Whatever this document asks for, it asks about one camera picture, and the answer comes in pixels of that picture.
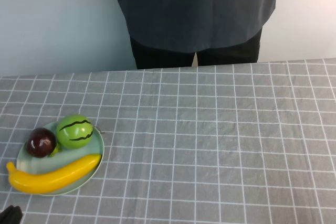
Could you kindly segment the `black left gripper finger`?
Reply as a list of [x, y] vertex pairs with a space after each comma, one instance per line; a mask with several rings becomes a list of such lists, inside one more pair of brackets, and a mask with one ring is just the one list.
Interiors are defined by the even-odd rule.
[[14, 209], [14, 206], [10, 205], [4, 211], [1, 212], [1, 214], [0, 214], [0, 224], [6, 224], [6, 223], [10, 223], [12, 221], [11, 212], [13, 211], [13, 209]]
[[13, 224], [20, 224], [23, 217], [22, 210], [19, 206], [13, 208]]

